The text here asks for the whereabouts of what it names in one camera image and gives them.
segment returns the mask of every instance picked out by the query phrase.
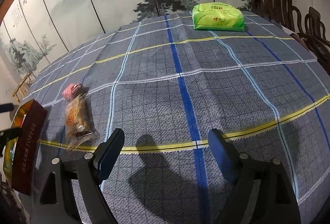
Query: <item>snack bag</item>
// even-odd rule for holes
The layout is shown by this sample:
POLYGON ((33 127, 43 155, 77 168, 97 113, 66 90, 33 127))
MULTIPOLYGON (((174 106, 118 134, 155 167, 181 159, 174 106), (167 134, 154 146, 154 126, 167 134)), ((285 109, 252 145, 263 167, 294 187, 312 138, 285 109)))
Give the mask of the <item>snack bag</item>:
POLYGON ((65 109, 65 138, 69 151, 93 136, 86 111, 85 97, 86 94, 79 94, 65 109))
POLYGON ((80 93, 80 90, 82 88, 82 85, 80 83, 71 83, 65 88, 65 90, 62 93, 62 96, 64 99, 68 102, 71 102, 75 99, 76 96, 80 93))
POLYGON ((194 30, 244 31, 242 12, 224 3, 195 5, 192 20, 194 30))

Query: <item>silver bolt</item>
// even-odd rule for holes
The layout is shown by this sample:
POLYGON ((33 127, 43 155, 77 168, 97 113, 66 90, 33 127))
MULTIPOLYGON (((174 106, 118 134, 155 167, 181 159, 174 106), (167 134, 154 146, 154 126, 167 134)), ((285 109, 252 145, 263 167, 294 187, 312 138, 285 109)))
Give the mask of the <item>silver bolt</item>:
POLYGON ((241 153, 240 154, 240 158, 243 159, 243 160, 246 160, 249 156, 246 154, 246 153, 241 153))
POLYGON ((59 161, 60 161, 60 159, 54 158, 54 159, 52 159, 52 164, 56 165, 56 164, 58 164, 59 161))
POLYGON ((93 153, 91 153, 91 152, 86 153, 86 154, 84 155, 84 158, 85 158, 86 160, 89 160, 89 159, 91 159, 92 157, 93 157, 93 153))
POLYGON ((273 163, 276 164, 276 165, 279 165, 281 162, 279 161, 279 159, 274 158, 273 163))

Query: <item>table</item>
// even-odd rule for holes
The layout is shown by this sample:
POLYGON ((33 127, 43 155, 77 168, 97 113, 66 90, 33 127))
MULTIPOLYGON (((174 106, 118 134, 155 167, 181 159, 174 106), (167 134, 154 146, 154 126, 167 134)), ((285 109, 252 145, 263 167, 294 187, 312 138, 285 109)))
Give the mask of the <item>table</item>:
POLYGON ((118 127, 125 145, 101 186, 118 223, 212 222, 232 189, 207 144, 218 128, 238 151, 283 163, 309 223, 330 195, 330 78, 283 30, 250 12, 244 19, 245 32, 194 31, 189 13, 145 19, 44 69, 24 99, 48 110, 34 197, 54 157, 77 159, 118 127), (68 153, 61 93, 79 82, 94 137, 68 153))

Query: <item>green plastic package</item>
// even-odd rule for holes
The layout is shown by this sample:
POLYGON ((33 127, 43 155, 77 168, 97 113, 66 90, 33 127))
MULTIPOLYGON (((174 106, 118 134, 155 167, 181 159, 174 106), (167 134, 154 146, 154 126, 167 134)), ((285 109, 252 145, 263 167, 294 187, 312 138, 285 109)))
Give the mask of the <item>green plastic package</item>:
POLYGON ((195 5, 194 30, 244 31, 244 18, 237 8, 224 3, 195 5))

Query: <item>pink wrapped candy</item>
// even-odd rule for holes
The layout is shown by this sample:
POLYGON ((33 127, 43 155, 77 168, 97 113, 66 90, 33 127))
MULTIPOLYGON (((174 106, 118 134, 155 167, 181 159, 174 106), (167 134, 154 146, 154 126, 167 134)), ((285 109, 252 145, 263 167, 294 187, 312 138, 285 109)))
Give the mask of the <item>pink wrapped candy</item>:
POLYGON ((69 84, 62 93, 64 99, 68 102, 73 101, 76 98, 76 96, 80 94, 81 87, 82 85, 80 83, 69 84))

